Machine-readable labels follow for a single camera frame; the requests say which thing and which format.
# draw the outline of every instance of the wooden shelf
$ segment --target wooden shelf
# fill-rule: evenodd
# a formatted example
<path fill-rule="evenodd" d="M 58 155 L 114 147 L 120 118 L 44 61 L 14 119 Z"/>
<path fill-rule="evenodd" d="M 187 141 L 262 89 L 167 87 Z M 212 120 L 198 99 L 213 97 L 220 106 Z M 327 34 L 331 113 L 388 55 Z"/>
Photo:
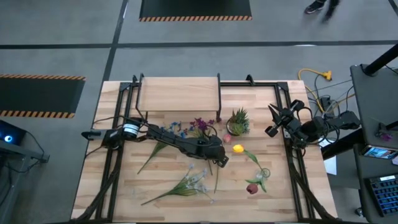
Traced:
<path fill-rule="evenodd" d="M 218 111 L 217 77 L 142 79 L 140 111 Z"/>

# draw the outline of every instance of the small pot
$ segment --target small pot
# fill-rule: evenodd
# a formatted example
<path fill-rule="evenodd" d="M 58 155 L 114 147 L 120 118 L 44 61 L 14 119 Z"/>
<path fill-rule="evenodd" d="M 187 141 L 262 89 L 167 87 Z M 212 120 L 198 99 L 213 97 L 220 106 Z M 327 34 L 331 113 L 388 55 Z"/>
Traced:
<path fill-rule="evenodd" d="M 230 120 L 231 120 L 231 118 L 228 119 L 228 121 L 226 122 L 226 131 L 228 132 L 228 134 L 230 134 L 230 135 L 232 135 L 232 136 L 239 136 L 238 134 L 234 134 L 232 131 L 229 130 L 228 124 L 229 124 L 229 121 L 230 121 Z"/>

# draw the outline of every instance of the wooden board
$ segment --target wooden board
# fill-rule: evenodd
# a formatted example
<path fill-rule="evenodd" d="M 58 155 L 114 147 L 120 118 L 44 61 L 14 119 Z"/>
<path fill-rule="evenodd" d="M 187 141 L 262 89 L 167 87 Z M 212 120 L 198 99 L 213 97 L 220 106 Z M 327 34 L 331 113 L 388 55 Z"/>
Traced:
<path fill-rule="evenodd" d="M 218 111 L 217 77 L 149 77 L 142 80 L 141 111 Z"/>
<path fill-rule="evenodd" d="M 289 81 L 291 99 L 299 99 L 308 106 L 307 94 L 301 81 Z M 96 120 L 113 116 L 118 94 L 119 82 L 105 82 L 96 113 Z M 226 133 L 225 122 L 231 116 L 232 109 L 245 107 L 250 118 L 251 132 L 233 139 L 233 143 L 225 145 L 229 162 L 220 169 L 218 190 L 214 194 L 216 167 L 214 175 L 208 175 L 204 180 L 210 189 L 210 200 L 204 195 L 191 197 L 168 196 L 151 202 L 145 206 L 140 204 L 150 200 L 174 187 L 185 175 L 188 165 L 194 163 L 194 172 L 200 172 L 208 167 L 207 162 L 188 158 L 177 149 L 166 147 L 155 157 L 147 167 L 137 175 L 137 171 L 151 154 L 155 142 L 125 144 L 122 170 L 119 180 L 118 196 L 114 211 L 114 222 L 294 222 L 297 217 L 292 198 L 292 189 L 287 168 L 284 144 L 279 133 L 270 138 L 264 133 L 268 125 L 272 125 L 269 103 L 275 103 L 275 93 L 270 87 L 222 87 L 221 118 L 216 124 L 219 136 Z M 162 125 L 172 121 L 182 121 L 183 127 L 188 127 L 193 118 L 210 119 L 213 113 L 192 112 L 151 112 L 149 122 Z M 302 121 L 309 119 L 307 111 L 300 113 Z M 95 124 L 95 128 L 111 127 L 111 120 Z M 99 141 L 93 141 L 88 146 L 88 152 L 99 146 Z M 243 144 L 254 153 L 263 167 L 271 170 L 271 176 L 266 182 L 267 193 L 261 190 L 254 195 L 246 192 L 245 179 L 254 177 L 256 165 L 242 154 L 232 152 L 234 144 Z M 98 193 L 103 173 L 106 150 L 92 153 L 85 161 L 81 175 L 72 218 L 78 217 Z M 335 204 L 326 176 L 325 166 L 318 147 L 310 146 L 304 157 L 310 188 L 320 203 L 329 213 L 336 216 Z M 304 197 L 301 193 L 304 213 L 307 214 Z M 105 200 L 104 212 L 108 207 L 108 197 Z"/>

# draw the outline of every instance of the potted plant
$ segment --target potted plant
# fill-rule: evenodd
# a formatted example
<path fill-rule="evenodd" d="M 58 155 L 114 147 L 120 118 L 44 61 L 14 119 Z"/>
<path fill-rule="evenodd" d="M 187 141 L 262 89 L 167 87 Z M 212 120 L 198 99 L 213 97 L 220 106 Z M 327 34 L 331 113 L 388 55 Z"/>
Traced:
<path fill-rule="evenodd" d="M 243 108 L 238 109 L 236 113 L 232 110 L 232 117 L 227 121 L 226 129 L 232 136 L 240 136 L 249 133 L 248 112 Z"/>

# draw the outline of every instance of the white paper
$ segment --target white paper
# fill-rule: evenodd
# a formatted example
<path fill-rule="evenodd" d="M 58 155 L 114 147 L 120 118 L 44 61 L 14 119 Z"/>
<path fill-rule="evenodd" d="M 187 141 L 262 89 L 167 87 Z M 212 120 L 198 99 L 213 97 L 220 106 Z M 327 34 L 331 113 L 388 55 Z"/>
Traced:
<path fill-rule="evenodd" d="M 326 139 L 324 139 L 322 142 L 320 142 L 319 143 L 319 145 L 321 146 L 321 147 L 325 147 L 325 146 L 327 146 L 327 145 L 329 145 L 330 143 L 326 140 Z M 325 160 L 325 161 L 323 161 L 324 163 L 325 163 L 325 169 L 326 169 L 326 172 L 328 173 L 328 174 L 333 174 L 333 175 L 337 175 L 337 164 L 336 164 L 336 156 L 333 156 L 332 158 L 330 158 L 330 159 L 327 159 L 327 160 Z"/>

